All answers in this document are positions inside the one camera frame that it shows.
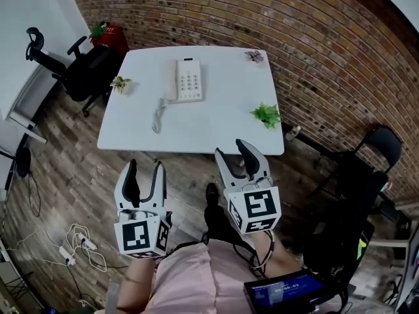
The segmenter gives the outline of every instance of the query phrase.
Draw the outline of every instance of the phone keypad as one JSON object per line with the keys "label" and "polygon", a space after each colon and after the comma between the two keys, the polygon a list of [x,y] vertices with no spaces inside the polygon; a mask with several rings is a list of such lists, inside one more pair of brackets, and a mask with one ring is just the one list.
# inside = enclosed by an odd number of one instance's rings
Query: phone keypad
{"label": "phone keypad", "polygon": [[178,90],[179,101],[200,101],[202,90],[200,82],[199,61],[179,61],[178,62]]}

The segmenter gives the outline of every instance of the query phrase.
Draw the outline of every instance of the telephone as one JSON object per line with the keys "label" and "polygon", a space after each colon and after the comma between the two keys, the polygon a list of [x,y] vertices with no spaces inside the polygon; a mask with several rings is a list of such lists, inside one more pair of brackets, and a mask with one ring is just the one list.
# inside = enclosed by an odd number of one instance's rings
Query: telephone
{"label": "telephone", "polygon": [[168,60],[166,62],[164,99],[168,103],[203,101],[201,66],[198,60]]}

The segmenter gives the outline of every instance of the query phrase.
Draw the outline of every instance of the foot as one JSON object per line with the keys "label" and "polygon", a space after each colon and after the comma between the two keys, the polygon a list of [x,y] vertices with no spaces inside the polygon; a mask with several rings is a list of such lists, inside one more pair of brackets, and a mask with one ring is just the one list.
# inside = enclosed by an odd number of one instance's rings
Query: foot
{"label": "foot", "polygon": [[205,193],[208,205],[218,205],[218,189],[214,183],[209,183]]}

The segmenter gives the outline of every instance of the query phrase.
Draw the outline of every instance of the landline phone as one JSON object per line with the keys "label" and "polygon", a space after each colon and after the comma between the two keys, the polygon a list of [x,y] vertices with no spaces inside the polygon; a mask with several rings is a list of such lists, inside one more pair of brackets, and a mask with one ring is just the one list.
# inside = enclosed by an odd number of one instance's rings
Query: landline phone
{"label": "landline phone", "polygon": [[201,65],[198,60],[168,60],[165,65],[164,95],[159,98],[151,128],[160,133],[161,117],[166,105],[204,100]]}
{"label": "landline phone", "polygon": [[198,60],[168,60],[166,69],[165,100],[176,103],[204,100]]}

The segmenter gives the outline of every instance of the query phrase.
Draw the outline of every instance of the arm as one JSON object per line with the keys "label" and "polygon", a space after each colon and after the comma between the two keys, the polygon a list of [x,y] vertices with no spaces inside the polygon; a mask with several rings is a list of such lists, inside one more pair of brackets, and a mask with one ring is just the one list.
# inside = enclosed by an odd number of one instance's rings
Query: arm
{"label": "arm", "polygon": [[[264,232],[257,232],[252,235],[257,256],[262,262],[269,250],[270,239]],[[296,260],[283,247],[281,241],[275,236],[275,247],[270,259],[266,263],[266,278],[278,277],[300,271],[301,268]]]}
{"label": "arm", "polygon": [[133,259],[120,286],[117,311],[139,314],[147,306],[155,272],[153,259]]}

